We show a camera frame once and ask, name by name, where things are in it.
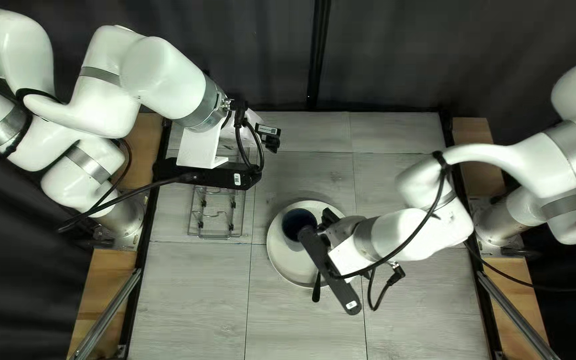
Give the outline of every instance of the black backdrop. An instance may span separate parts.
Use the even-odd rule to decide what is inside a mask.
[[[0,7],[46,29],[62,99],[94,30],[121,24],[164,37],[253,108],[306,109],[314,1],[0,0]],[[576,65],[576,1],[332,0],[326,40],[317,108],[442,106],[487,117],[495,140],[512,143],[557,120],[550,90]],[[536,245],[556,253],[542,230]],[[11,233],[0,239],[1,247],[19,242]],[[553,264],[543,263],[531,270],[551,279]],[[576,359],[576,295],[539,297],[553,347]]]

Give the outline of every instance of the barcode sticker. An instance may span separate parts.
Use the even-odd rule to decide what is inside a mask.
[[[276,134],[277,134],[277,128],[276,128],[276,127],[269,127],[269,126],[264,126],[264,125],[258,125],[257,130],[258,130],[258,131],[261,131],[262,133],[268,133],[268,134],[272,134],[272,135],[276,135]]]

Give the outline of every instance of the floor tile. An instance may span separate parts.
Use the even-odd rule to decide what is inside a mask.
[[[246,360],[365,360],[364,316],[350,316],[329,288],[312,291],[286,281],[265,245],[252,245]],[[359,279],[353,287],[361,294]]]
[[[167,157],[177,155],[177,150],[169,149]],[[252,151],[251,158],[257,162],[257,152]],[[197,236],[188,235],[188,225],[191,202],[193,200],[193,185],[188,184],[169,184],[162,186],[159,191],[157,200],[157,212],[152,226],[150,241],[173,241],[173,242],[192,242],[192,243],[250,243],[252,240],[252,222],[255,204],[255,187],[246,191],[246,202],[244,208],[243,233],[241,237],[233,237],[228,240],[220,239],[201,239]],[[217,209],[207,207],[206,213],[216,212]],[[237,228],[241,223],[240,218],[236,218]],[[191,223],[191,229],[195,230],[195,219]]]
[[[444,249],[401,266],[406,277],[388,290],[377,311],[365,312],[368,360],[487,359],[468,252]],[[379,267],[373,300],[391,273]],[[367,304],[368,280],[363,287]]]
[[[266,153],[266,168],[255,187],[253,243],[266,243],[268,226],[277,212],[295,201],[320,200],[345,215],[355,214],[353,155],[349,153]]]
[[[151,243],[129,358],[244,359],[250,245]]]
[[[405,209],[395,177],[426,154],[354,154],[357,214],[371,218]]]
[[[350,113],[353,152],[430,154],[445,148],[437,113]]]
[[[260,111],[265,125],[282,130],[279,151],[352,152],[346,112]]]

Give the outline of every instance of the wooden board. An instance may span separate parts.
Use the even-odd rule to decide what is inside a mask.
[[[493,143],[488,121],[474,117],[452,119],[452,137],[457,145],[464,143]],[[501,170],[486,163],[460,164],[468,196],[494,196],[504,192]]]
[[[524,258],[487,258],[492,266],[500,269],[506,274],[519,280],[530,282],[530,273]],[[539,304],[535,298],[534,290],[527,286],[510,281],[489,268],[485,269],[486,275],[490,277],[507,296],[513,305],[524,315],[524,318],[537,330],[539,335],[548,342],[546,329],[543,326]],[[541,360],[541,357],[534,351],[532,345],[526,341],[524,336],[517,330],[516,326],[508,315],[501,310],[499,305],[493,301],[493,311],[499,330],[499,338],[504,354],[508,360]]]
[[[159,151],[162,120],[157,113],[142,113],[137,116],[130,134],[124,138],[132,148],[132,165],[119,186],[121,189],[136,189],[152,181],[152,164],[155,163]],[[124,171],[124,167],[117,170],[114,179]]]
[[[132,164],[119,184],[121,189],[135,189],[152,181],[152,164],[155,162],[161,141],[162,117],[156,113],[142,113],[137,116],[134,127],[126,141],[132,148]],[[114,176],[117,178],[124,171],[122,166]],[[134,269],[137,253],[95,249],[84,293],[79,305],[79,313],[70,340],[68,357],[75,351],[86,333],[97,321],[110,300],[121,289]],[[101,359],[115,355],[122,326],[124,324],[125,303],[117,311],[104,336],[89,359]]]
[[[457,145],[493,143],[488,121],[484,118],[461,117],[452,119],[452,135]],[[500,169],[497,167],[484,163],[465,163],[460,164],[460,167],[468,196],[493,196],[503,192],[504,180]],[[486,258],[486,260],[510,276],[532,282],[524,258]],[[548,341],[534,290],[505,279],[488,268],[485,268],[485,273],[524,315],[532,327],[539,332],[541,337]],[[532,345],[526,341],[515,324],[494,301],[493,311],[497,321],[501,347],[508,360],[540,360],[540,356],[534,351]]]
[[[134,251],[116,251],[95,249],[84,294],[79,305],[79,314],[72,332],[68,356],[72,355],[86,333],[104,311],[110,300],[121,289],[134,269],[137,253]],[[119,344],[122,324],[124,323],[125,303],[119,308],[106,333],[89,359],[112,357]]]

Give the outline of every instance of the robotic arm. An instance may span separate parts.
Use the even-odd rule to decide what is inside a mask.
[[[363,275],[375,264],[428,258],[466,240],[473,230],[480,241],[503,246],[508,238],[548,222],[558,241],[576,243],[576,68],[557,82],[552,102],[566,119],[556,127],[511,146],[450,147],[405,170],[396,184],[408,209],[370,219],[340,219],[320,226],[317,232],[302,229],[300,241],[331,288],[335,279]],[[441,176],[447,166],[466,161],[496,165],[523,187],[473,222]],[[317,236],[325,237],[332,246],[319,264],[321,251],[307,245],[316,243]],[[338,286],[348,290],[349,285]],[[348,300],[353,297],[338,298],[351,315],[353,308],[360,307],[357,301]]]
[[[156,176],[193,172],[194,184],[241,190],[261,177],[216,157],[220,141],[233,143],[235,137],[240,148],[260,147],[256,134],[238,134],[236,128],[261,119],[245,106],[233,109],[241,112],[238,123],[226,118],[231,100],[164,39],[102,26],[92,37],[72,98],[63,104],[54,97],[48,36],[35,21],[0,9],[0,78],[17,98],[0,91],[0,153],[28,171],[61,157],[42,178],[42,189],[82,213],[91,212],[111,188],[108,179],[124,155],[109,139],[130,132],[141,104],[184,126],[179,157],[156,167]],[[102,205],[117,197],[112,191]],[[132,239],[143,208],[122,201],[90,217]]]

